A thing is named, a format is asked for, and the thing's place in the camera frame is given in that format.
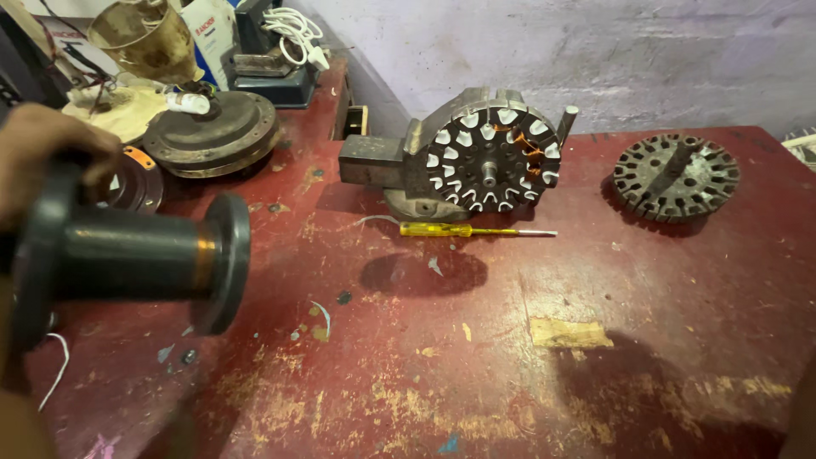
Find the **white wall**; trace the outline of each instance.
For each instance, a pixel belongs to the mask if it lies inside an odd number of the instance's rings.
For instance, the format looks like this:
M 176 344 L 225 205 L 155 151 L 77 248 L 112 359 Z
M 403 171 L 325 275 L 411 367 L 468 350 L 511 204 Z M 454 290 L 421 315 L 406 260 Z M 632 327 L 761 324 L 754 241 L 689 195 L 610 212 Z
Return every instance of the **white wall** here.
M 816 0 L 300 0 L 347 50 L 375 133 L 505 86 L 575 131 L 816 125 Z

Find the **red workbench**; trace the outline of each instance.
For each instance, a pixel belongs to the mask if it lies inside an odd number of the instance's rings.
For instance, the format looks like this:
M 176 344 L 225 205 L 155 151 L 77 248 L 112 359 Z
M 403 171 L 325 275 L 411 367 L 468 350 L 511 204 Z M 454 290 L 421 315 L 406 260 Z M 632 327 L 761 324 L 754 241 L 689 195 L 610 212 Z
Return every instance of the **red workbench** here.
M 388 214 L 378 189 L 339 181 L 344 76 L 280 112 L 254 176 L 171 189 L 165 210 L 194 218 L 219 189 L 250 204 L 223 336 L 185 335 L 186 305 L 64 308 L 45 408 L 63 457 L 774 457 L 816 337 L 807 167 L 758 127 L 688 130 L 742 181 L 707 220 L 660 225 L 608 183 L 652 133 L 576 135 L 535 209 L 472 221 L 556 238 L 403 238 L 359 223 Z M 579 343 L 542 346 L 546 326 Z M 37 397 L 61 363 L 53 340 L 29 356 Z

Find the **white wire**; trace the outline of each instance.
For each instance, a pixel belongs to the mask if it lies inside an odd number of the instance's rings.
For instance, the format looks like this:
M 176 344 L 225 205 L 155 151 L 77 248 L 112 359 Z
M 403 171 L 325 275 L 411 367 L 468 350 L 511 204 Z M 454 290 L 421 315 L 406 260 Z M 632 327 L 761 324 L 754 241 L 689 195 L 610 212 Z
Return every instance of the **white wire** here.
M 307 48 L 312 47 L 311 41 L 313 38 L 323 38 L 323 31 L 320 27 L 294 8 L 284 7 L 267 10 L 264 13 L 264 19 L 266 25 L 263 26 L 263 29 L 272 30 L 281 35 L 281 52 L 288 61 L 295 65 L 306 64 Z M 295 60 L 295 58 L 289 56 L 284 46 L 284 40 L 289 40 L 300 47 L 303 52 L 303 57 L 300 60 Z
M 62 379 L 63 373 L 65 373 L 65 367 L 68 367 L 68 360 L 71 358 L 71 354 L 68 352 L 68 342 L 65 341 L 61 335 L 57 333 L 48 333 L 48 336 L 53 336 L 54 338 L 59 339 L 62 342 L 62 351 L 65 353 L 65 362 L 62 364 L 62 368 L 60 368 L 60 372 L 56 375 L 56 380 L 54 380 L 54 385 L 51 386 L 51 390 L 48 391 L 46 397 L 42 399 L 40 403 L 40 408 L 37 411 L 42 411 L 42 407 L 46 406 L 46 402 L 48 398 L 51 397 L 51 394 L 54 393 L 54 389 L 56 389 L 56 385 L 60 383 Z

